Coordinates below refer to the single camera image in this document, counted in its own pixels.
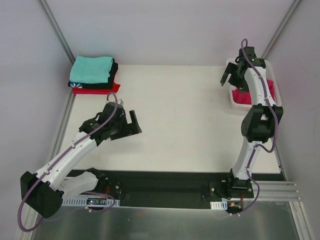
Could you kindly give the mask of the white plastic basket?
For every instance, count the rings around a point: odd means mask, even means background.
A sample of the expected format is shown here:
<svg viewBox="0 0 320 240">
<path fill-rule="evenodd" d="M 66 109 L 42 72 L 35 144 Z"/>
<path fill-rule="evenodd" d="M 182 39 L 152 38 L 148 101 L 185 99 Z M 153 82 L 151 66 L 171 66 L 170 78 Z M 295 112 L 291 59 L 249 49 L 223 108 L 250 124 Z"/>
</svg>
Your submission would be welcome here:
<svg viewBox="0 0 320 240">
<path fill-rule="evenodd" d="M 280 91 L 278 88 L 278 83 L 272 68 L 272 65 L 269 61 L 265 60 L 265 74 L 267 81 L 267 87 L 269 89 L 270 95 L 277 106 L 282 106 L 282 100 L 280 96 Z M 244 92 L 237 88 L 236 86 L 231 85 L 229 82 L 231 74 L 226 74 L 225 84 L 228 86 L 231 108 L 239 111 L 248 111 L 252 105 L 252 99 L 249 92 Z"/>
</svg>

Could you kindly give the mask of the red t shirt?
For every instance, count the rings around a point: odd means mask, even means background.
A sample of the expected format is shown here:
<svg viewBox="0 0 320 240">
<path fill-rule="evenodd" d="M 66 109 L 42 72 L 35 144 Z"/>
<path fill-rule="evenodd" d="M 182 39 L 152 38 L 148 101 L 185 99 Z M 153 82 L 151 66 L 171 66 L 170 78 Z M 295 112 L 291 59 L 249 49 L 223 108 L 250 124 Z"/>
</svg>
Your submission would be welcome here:
<svg viewBox="0 0 320 240">
<path fill-rule="evenodd" d="M 113 83 L 113 86 L 110 89 L 91 89 L 83 87 L 73 87 L 71 92 L 74 95 L 107 95 L 109 93 L 117 93 L 120 87 L 121 85 L 117 83 Z"/>
</svg>

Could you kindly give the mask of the black t shirt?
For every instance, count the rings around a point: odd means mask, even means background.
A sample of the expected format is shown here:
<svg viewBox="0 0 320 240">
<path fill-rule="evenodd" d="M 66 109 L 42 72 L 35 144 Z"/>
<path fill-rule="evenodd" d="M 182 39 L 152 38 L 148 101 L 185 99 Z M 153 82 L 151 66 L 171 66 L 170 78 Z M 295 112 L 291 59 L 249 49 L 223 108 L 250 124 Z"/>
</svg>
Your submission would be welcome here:
<svg viewBox="0 0 320 240">
<path fill-rule="evenodd" d="M 113 64 L 110 70 L 110 77 L 108 78 L 108 83 L 95 83 L 95 84 L 88 84 L 88 83 L 76 83 L 71 82 L 70 79 L 68 81 L 68 86 L 71 88 L 86 88 L 86 89 L 111 89 L 113 87 L 113 83 L 115 81 L 115 76 L 118 71 L 118 64 L 115 62 L 113 58 Z"/>
</svg>

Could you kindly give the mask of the teal t shirt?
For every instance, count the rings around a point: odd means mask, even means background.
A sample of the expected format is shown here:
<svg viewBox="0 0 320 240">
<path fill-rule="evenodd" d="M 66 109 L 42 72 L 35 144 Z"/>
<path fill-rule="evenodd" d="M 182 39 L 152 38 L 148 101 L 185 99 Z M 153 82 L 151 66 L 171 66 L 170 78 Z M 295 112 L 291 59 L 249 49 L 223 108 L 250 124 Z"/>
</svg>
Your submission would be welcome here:
<svg viewBox="0 0 320 240">
<path fill-rule="evenodd" d="M 110 56 L 85 57 L 78 55 L 71 68 L 69 80 L 80 84 L 108 83 L 114 59 Z"/>
</svg>

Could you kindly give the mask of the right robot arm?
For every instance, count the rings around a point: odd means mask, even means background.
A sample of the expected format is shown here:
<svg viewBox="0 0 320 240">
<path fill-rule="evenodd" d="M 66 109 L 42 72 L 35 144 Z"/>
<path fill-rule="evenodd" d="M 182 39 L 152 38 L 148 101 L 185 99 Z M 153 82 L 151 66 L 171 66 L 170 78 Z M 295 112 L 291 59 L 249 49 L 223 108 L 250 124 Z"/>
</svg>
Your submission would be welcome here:
<svg viewBox="0 0 320 240">
<path fill-rule="evenodd" d="M 276 141 L 279 122 L 284 110 L 278 106 L 268 87 L 266 63 L 258 58 L 252 46 L 243 46 L 235 63 L 228 63 L 220 80 L 221 85 L 230 85 L 248 92 L 251 108 L 241 123 L 242 147 L 234 167 L 224 182 L 216 187 L 216 194 L 231 199 L 249 195 L 252 189 L 251 172 L 261 149 L 268 140 Z"/>
</svg>

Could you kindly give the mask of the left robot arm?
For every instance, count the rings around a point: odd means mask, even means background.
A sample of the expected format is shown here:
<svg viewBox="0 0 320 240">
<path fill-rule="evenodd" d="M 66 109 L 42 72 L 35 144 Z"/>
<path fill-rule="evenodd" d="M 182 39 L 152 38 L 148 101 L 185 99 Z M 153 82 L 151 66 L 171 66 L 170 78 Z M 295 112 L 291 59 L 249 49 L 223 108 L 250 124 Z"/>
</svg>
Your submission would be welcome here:
<svg viewBox="0 0 320 240">
<path fill-rule="evenodd" d="M 77 177 L 67 179 L 71 170 L 105 140 L 117 140 L 142 133 L 134 110 L 127 121 L 122 105 L 108 102 L 103 111 L 86 120 L 75 137 L 54 159 L 35 173 L 26 171 L 20 178 L 21 198 L 45 219 L 52 217 L 62 203 L 92 191 L 105 194 L 110 190 L 107 176 L 91 167 Z"/>
</svg>

